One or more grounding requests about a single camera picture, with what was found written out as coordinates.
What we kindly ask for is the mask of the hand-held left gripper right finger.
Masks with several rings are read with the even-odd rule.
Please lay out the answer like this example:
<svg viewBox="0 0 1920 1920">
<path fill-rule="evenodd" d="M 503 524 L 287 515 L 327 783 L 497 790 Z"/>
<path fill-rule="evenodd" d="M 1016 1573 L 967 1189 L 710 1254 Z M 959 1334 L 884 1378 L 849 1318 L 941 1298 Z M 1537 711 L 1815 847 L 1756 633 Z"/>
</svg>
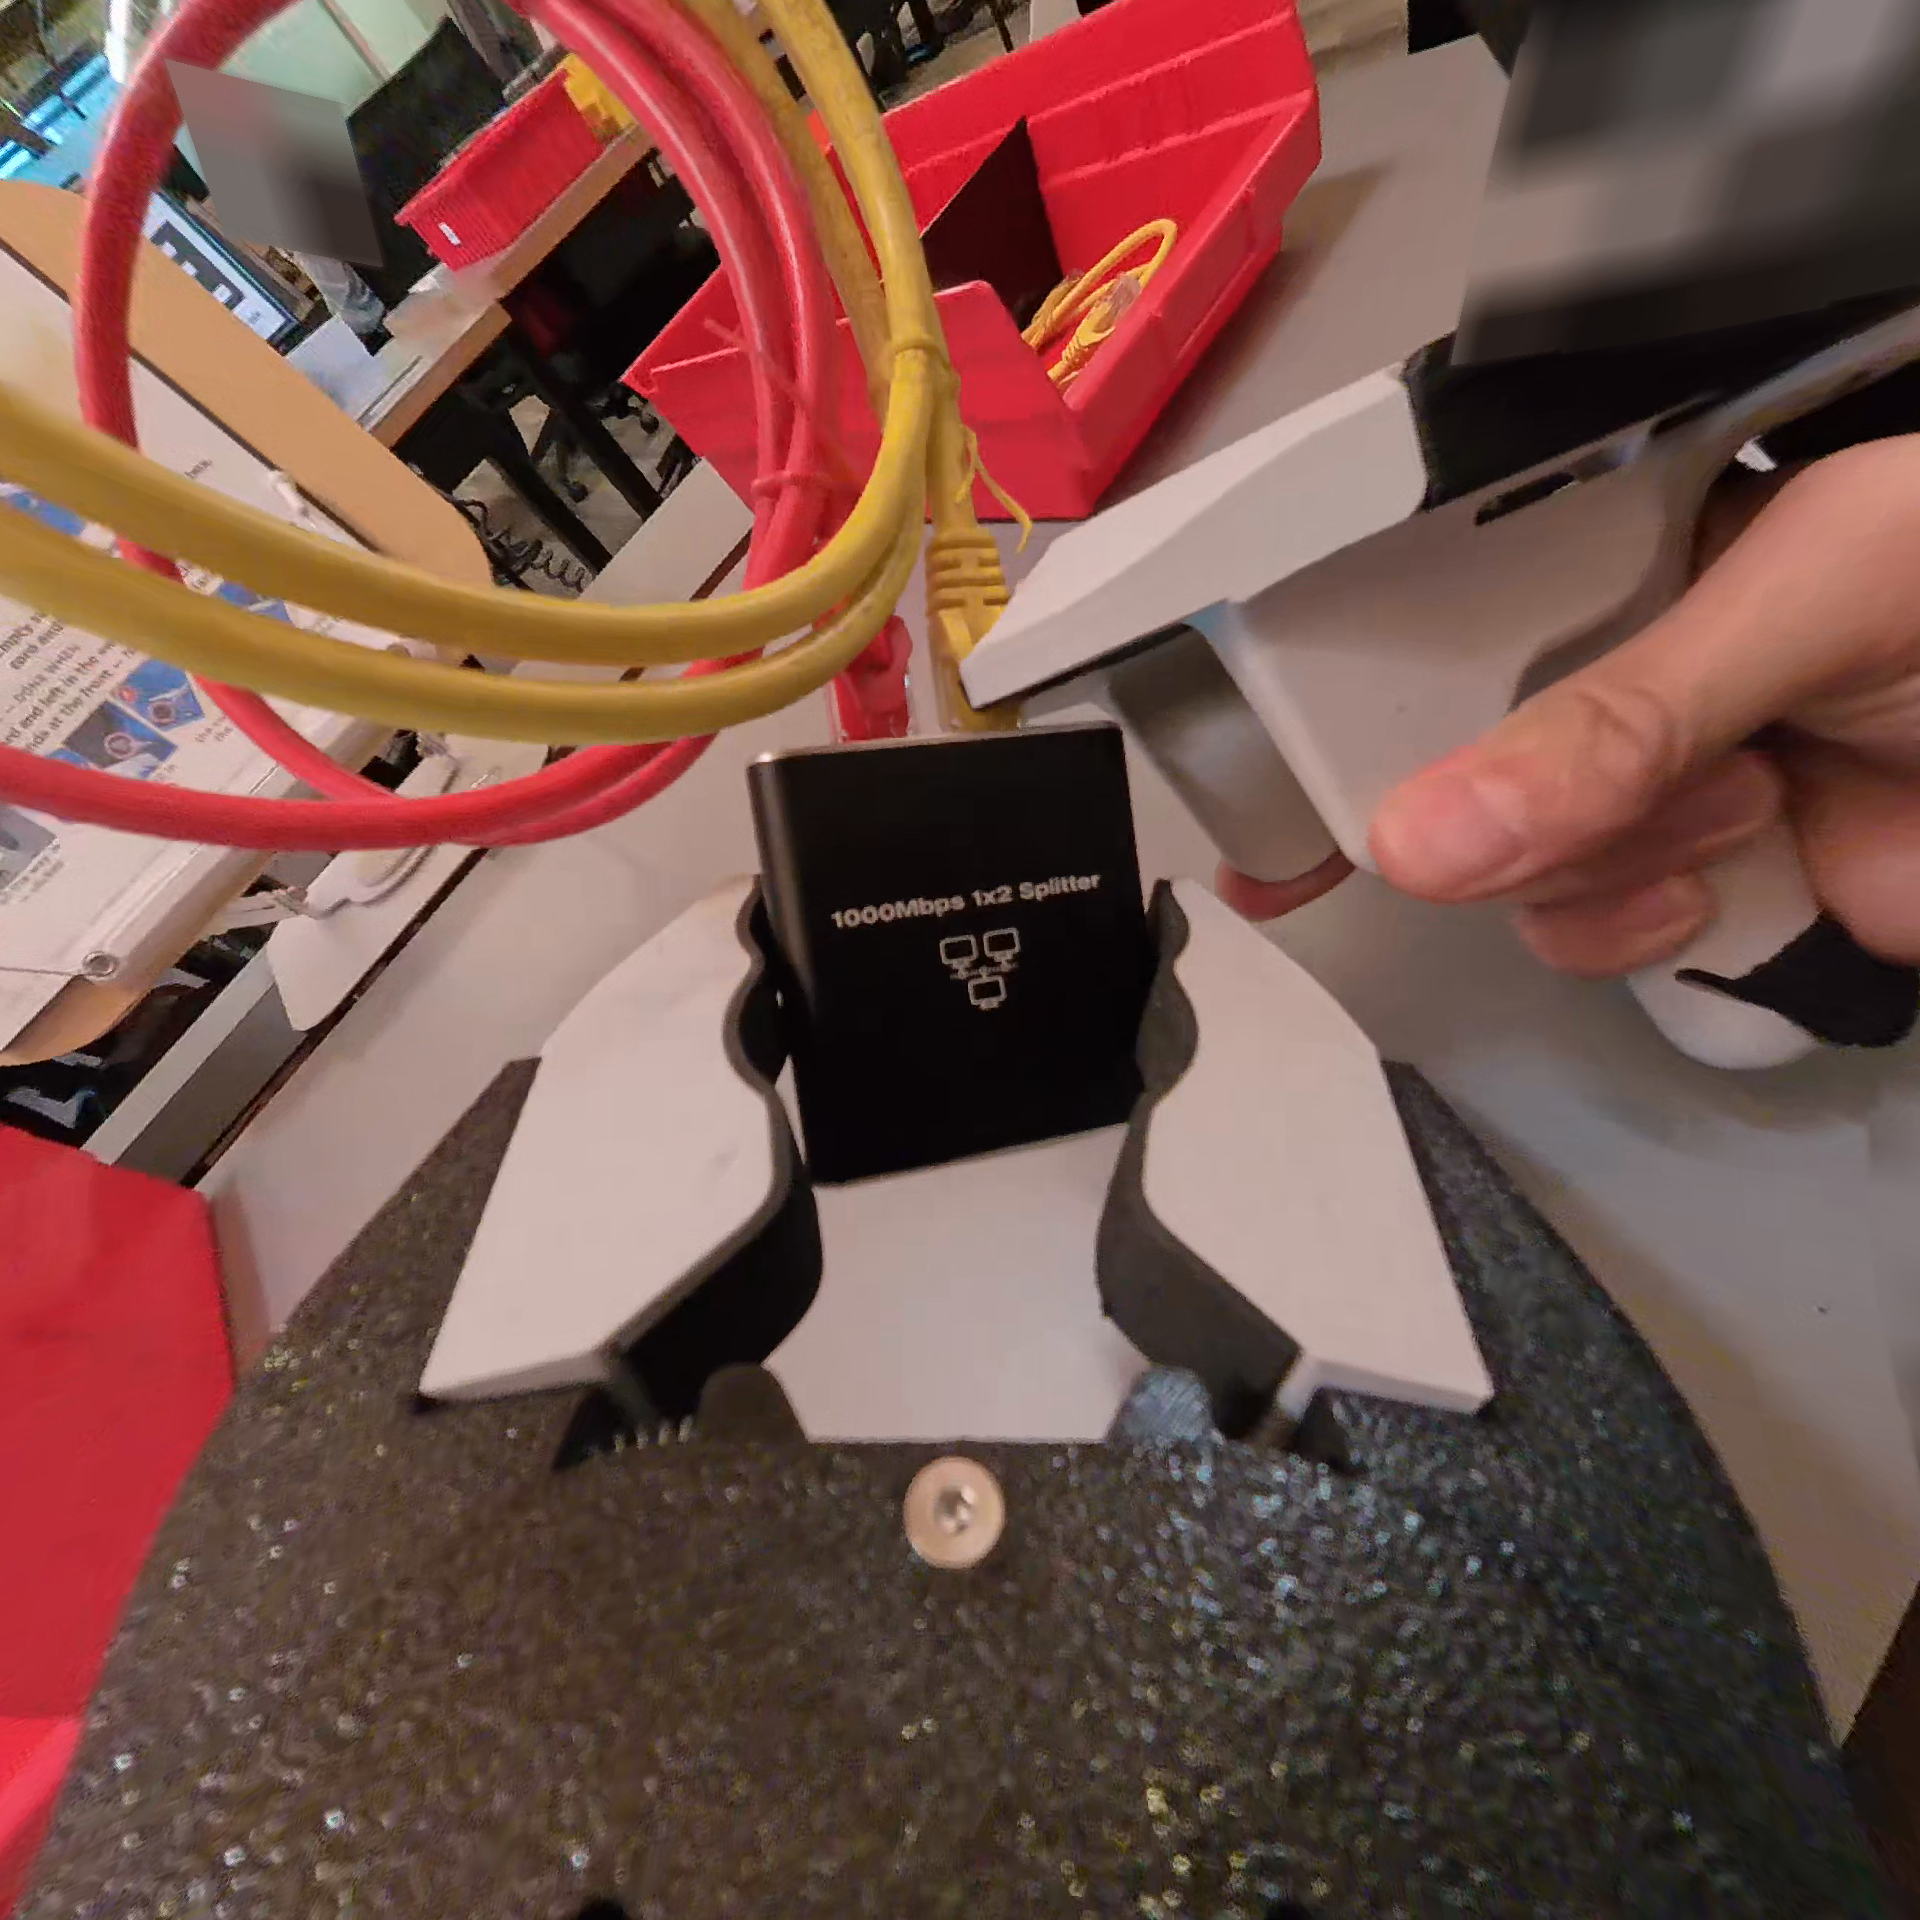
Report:
<svg viewBox="0 0 1920 1920">
<path fill-rule="evenodd" d="M 1161 881 L 1148 927 L 1104 1314 L 1228 1438 L 1321 1394 L 1483 1410 L 1494 1380 L 1375 1044 L 1199 882 Z"/>
</svg>

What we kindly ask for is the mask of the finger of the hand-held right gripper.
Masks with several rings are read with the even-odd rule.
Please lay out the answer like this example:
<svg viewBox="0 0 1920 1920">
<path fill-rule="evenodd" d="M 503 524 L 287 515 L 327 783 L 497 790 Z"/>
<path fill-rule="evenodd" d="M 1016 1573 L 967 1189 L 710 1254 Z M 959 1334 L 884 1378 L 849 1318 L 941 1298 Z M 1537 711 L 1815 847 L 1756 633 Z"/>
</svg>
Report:
<svg viewBox="0 0 1920 1920">
<path fill-rule="evenodd" d="M 1469 745 L 1537 662 L 1606 644 L 1688 572 L 1695 423 L 1631 423 L 1438 507 L 1375 373 L 1061 532 L 957 679 L 973 709 L 1199 633 L 1302 804 L 1377 874 L 1383 797 Z"/>
<path fill-rule="evenodd" d="M 1198 631 L 1164 631 L 1109 667 L 1109 706 L 1252 885 L 1335 885 L 1352 863 L 1273 737 Z"/>
</svg>

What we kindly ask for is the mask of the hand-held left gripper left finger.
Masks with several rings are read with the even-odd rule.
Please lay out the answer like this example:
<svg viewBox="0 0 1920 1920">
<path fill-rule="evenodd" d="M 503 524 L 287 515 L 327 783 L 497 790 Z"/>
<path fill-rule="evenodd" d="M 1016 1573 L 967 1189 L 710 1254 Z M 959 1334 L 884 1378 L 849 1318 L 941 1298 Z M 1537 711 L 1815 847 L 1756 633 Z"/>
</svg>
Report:
<svg viewBox="0 0 1920 1920">
<path fill-rule="evenodd" d="M 425 1402 L 597 1388 L 678 1421 L 814 1307 L 825 1249 L 776 1090 L 760 893 L 732 881 L 541 1044 L 419 1378 Z"/>
</svg>

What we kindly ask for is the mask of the black port adapter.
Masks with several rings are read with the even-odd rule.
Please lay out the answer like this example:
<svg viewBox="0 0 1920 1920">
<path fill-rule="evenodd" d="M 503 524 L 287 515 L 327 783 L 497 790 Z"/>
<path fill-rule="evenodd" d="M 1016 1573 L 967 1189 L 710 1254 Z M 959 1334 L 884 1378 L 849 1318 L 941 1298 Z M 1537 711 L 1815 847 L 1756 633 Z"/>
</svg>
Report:
<svg viewBox="0 0 1920 1920">
<path fill-rule="evenodd" d="M 820 1182 L 1129 1118 L 1155 942 L 1116 724 L 766 755 L 747 788 Z"/>
</svg>

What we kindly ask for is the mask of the person's right hand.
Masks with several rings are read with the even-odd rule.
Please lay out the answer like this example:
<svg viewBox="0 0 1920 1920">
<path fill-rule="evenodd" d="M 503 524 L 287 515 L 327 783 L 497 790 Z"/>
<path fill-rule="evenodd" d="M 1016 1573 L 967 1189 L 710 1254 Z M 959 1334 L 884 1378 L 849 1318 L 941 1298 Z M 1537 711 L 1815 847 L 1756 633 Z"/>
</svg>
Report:
<svg viewBox="0 0 1920 1920">
<path fill-rule="evenodd" d="M 1918 439 L 1729 471 L 1692 589 L 1380 804 L 1377 876 L 1499 903 L 1573 975 L 1686 949 L 1710 869 L 1788 827 L 1815 900 L 1918 958 Z"/>
</svg>

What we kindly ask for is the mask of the white stand base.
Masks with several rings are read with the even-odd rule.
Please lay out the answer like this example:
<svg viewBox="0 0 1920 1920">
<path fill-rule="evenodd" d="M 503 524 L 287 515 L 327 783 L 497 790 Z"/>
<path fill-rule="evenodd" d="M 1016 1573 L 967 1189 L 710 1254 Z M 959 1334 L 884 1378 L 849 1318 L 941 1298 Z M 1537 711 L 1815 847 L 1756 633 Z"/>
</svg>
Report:
<svg viewBox="0 0 1920 1920">
<path fill-rule="evenodd" d="M 431 846 L 335 855 L 265 946 L 287 1026 L 303 1036 L 339 1014 L 476 853 Z"/>
</svg>

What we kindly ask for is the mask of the black bin divider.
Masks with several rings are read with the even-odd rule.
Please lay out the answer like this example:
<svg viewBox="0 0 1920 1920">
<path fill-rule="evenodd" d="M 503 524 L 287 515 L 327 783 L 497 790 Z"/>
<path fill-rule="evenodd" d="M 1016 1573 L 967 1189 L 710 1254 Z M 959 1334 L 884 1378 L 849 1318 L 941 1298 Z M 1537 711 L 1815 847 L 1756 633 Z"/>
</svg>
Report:
<svg viewBox="0 0 1920 1920">
<path fill-rule="evenodd" d="M 937 294 L 984 287 L 1016 331 L 1063 274 L 1025 114 L 905 171 Z"/>
</svg>

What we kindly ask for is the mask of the red plastic bin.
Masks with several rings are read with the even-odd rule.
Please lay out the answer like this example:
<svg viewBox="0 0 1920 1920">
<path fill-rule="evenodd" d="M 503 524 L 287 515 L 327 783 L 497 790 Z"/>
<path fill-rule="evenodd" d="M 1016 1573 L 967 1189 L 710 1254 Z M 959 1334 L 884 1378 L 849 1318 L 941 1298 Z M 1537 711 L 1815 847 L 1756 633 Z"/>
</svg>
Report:
<svg viewBox="0 0 1920 1920">
<path fill-rule="evenodd" d="M 1 1134 L 1 1892 L 54 1811 L 111 1633 L 232 1393 L 206 1202 Z"/>
<path fill-rule="evenodd" d="M 1321 158 L 1317 84 L 1293 4 L 1120 2 L 881 124 L 905 181 L 917 159 L 1019 114 L 1061 279 L 1093 270 L 1136 228 L 1175 227 L 1168 259 L 1069 383 L 1049 378 L 989 290 L 937 294 L 987 476 L 1030 518 L 1079 522 L 1278 257 L 1289 205 Z"/>
<path fill-rule="evenodd" d="M 620 102 L 575 95 L 563 68 L 476 130 L 392 215 L 440 266 L 469 270 L 520 239 L 631 126 Z"/>
</svg>

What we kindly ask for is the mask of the printed instruction sheet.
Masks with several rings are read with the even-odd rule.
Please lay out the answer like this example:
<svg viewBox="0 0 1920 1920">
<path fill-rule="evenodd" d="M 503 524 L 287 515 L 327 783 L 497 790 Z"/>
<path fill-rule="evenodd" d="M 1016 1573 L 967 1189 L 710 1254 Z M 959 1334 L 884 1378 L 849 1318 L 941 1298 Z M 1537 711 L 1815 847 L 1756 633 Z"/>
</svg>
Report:
<svg viewBox="0 0 1920 1920">
<path fill-rule="evenodd" d="M 78 271 L 83 201 L 6 181 L 4 386 L 78 419 L 65 294 Z M 358 545 L 462 585 L 484 585 L 480 546 L 457 513 L 371 433 L 289 369 L 179 266 L 145 247 L 134 271 L 136 439 L 159 467 L 300 531 Z M 71 755 L 80 765 L 248 797 L 292 782 L 270 765 L 167 666 L 152 679 L 184 694 L 168 730 L 127 703 L 148 662 L 6 596 L 4 745 Z M 1 1043 L 29 1066 L 95 1039 L 158 985 L 220 910 L 260 874 L 262 855 L 163 843 L 4 807 Z"/>
</svg>

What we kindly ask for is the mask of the wood-top office desk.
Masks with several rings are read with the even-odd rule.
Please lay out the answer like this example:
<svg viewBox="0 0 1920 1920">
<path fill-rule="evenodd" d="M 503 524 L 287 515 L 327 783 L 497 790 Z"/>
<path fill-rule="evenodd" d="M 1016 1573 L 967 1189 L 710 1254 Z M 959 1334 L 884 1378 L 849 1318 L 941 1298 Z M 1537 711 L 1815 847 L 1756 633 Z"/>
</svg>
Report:
<svg viewBox="0 0 1920 1920">
<path fill-rule="evenodd" d="M 350 409 L 373 442 L 395 451 L 493 350 L 509 350 L 550 419 L 564 423 L 592 467 L 649 518 L 661 493 L 645 468 L 592 409 L 587 386 L 512 313 L 509 299 L 597 212 L 620 186 L 655 159 L 645 129 L 624 129 L 560 197 L 504 250 L 469 270 L 437 268 L 388 316 L 388 343 L 375 355 L 375 396 Z"/>
</svg>

